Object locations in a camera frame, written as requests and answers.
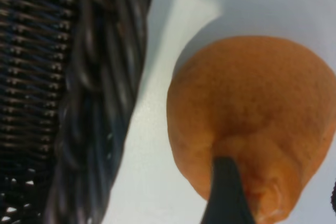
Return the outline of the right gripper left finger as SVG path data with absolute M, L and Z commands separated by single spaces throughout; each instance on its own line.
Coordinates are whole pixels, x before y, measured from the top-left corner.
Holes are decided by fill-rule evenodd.
M 211 194 L 202 224 L 254 224 L 236 163 L 230 157 L 213 161 Z

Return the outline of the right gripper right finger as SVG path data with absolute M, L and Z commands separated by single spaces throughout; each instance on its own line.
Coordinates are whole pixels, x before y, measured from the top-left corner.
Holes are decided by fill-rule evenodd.
M 333 191 L 330 197 L 332 209 L 336 212 L 336 182 L 334 183 Z

